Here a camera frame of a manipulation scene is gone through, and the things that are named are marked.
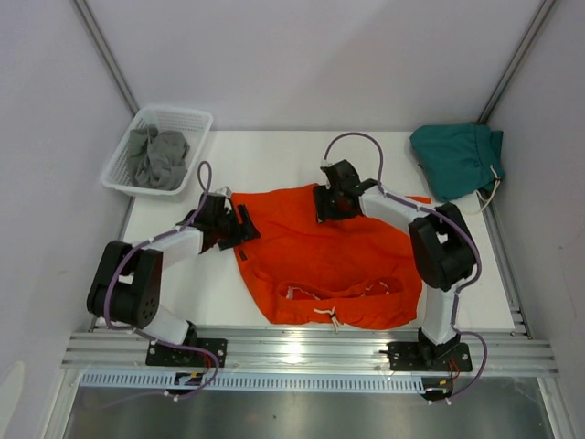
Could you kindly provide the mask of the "orange shorts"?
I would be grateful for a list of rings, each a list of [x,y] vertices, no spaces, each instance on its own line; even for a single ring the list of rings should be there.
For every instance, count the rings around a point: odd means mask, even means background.
[[[410,238],[380,220],[317,220],[313,186],[236,193],[260,236],[234,253],[261,313],[275,325],[368,330],[415,320],[422,280]]]

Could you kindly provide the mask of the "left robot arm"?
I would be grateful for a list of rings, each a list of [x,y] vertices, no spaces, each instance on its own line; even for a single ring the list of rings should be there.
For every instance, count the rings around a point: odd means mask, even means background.
[[[164,270],[215,247],[233,249],[261,236],[247,207],[223,193],[205,193],[171,230],[136,244],[111,241],[103,251],[86,306],[110,329],[131,329],[166,347],[175,364],[191,364],[203,348],[196,326],[160,304]]]

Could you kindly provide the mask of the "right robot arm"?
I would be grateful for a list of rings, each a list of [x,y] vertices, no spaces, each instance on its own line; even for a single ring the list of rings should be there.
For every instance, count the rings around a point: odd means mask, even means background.
[[[447,362],[461,342],[455,322],[461,290],[481,272],[479,251],[461,211],[452,203],[437,208],[398,195],[373,178],[362,181],[346,160],[320,166],[327,183],[313,189],[317,220],[380,220],[409,236],[415,267],[426,285],[417,357],[426,369]]]

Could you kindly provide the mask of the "grey shorts in basket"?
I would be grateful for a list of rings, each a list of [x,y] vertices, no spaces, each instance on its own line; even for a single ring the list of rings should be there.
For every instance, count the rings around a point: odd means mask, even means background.
[[[186,173],[190,146],[181,132],[159,132],[153,125],[131,130],[127,142],[127,172],[137,187],[171,191]]]

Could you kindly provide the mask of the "folded green shorts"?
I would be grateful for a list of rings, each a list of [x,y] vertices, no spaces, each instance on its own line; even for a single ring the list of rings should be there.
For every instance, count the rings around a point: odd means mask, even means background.
[[[431,124],[416,129],[411,149],[433,196],[448,202],[475,194],[482,213],[493,201],[505,171],[504,133],[478,123]]]

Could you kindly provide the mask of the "white plastic basket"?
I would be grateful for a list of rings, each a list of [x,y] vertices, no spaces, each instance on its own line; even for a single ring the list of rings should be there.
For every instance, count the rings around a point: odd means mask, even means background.
[[[131,197],[177,198],[194,175],[213,122],[209,112],[163,104],[142,108],[101,174]]]

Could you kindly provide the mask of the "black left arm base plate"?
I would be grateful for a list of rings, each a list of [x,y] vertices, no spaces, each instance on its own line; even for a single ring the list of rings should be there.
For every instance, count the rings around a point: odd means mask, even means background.
[[[218,358],[221,368],[225,365],[228,353],[228,341],[225,338],[200,338],[196,344],[197,348],[205,349]],[[186,368],[214,368],[215,363],[208,354],[170,348],[160,344],[148,348],[145,357],[145,364],[151,367],[186,367]]]

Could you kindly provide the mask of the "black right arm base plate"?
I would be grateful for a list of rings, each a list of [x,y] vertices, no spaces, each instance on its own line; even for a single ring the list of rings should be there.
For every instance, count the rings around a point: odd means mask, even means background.
[[[393,371],[471,372],[473,369],[470,349],[467,344],[455,340],[453,343],[433,345],[426,342],[394,341],[379,351],[388,357]]]

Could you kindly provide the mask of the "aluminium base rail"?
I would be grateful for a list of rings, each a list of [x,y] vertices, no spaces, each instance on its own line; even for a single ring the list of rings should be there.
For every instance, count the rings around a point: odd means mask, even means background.
[[[413,330],[372,332],[317,327],[201,327],[202,338],[224,338],[225,371],[372,375],[388,369],[388,343],[413,341]],[[556,377],[552,347],[526,335],[488,334],[482,341],[464,336],[475,367],[487,377]],[[128,332],[94,330],[71,335],[64,369],[146,369],[158,344]]]

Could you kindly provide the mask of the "aluminium corner post left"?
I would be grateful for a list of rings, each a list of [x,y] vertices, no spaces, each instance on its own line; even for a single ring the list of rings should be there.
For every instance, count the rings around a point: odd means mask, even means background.
[[[73,9],[78,15],[90,42],[97,50],[101,62],[107,73],[112,79],[115,89],[119,93],[123,103],[132,116],[135,116],[140,110],[140,106],[135,99],[131,87],[125,78],[122,69],[111,49],[101,26],[92,11],[90,2],[87,0],[71,0]]]

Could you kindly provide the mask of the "aluminium corner post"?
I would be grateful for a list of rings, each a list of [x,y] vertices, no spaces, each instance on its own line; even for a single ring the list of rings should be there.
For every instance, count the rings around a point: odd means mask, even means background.
[[[131,87],[125,78],[122,69],[111,49],[101,26],[92,11],[90,2],[87,0],[71,0],[73,9],[78,15],[90,42],[97,50],[101,62],[107,73],[112,79],[115,89],[119,93],[123,103],[132,116],[135,116],[140,110],[140,106],[135,99]]]
[[[530,51],[534,48],[538,38],[544,32],[558,4],[558,0],[543,0],[539,2],[535,14],[531,17],[509,61],[505,64],[504,70],[481,110],[476,120],[477,123],[488,124],[491,121],[496,109],[504,99],[506,92],[522,69]]]

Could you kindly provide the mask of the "aluminium corner post right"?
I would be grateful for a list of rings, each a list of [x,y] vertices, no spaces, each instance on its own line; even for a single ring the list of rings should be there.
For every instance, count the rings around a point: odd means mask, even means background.
[[[522,69],[530,51],[534,48],[538,38],[544,32],[558,4],[558,0],[543,0],[539,2],[535,14],[531,17],[509,61],[505,64],[504,70],[481,110],[476,120],[477,123],[488,124],[491,121],[496,109],[504,99],[506,92]]]

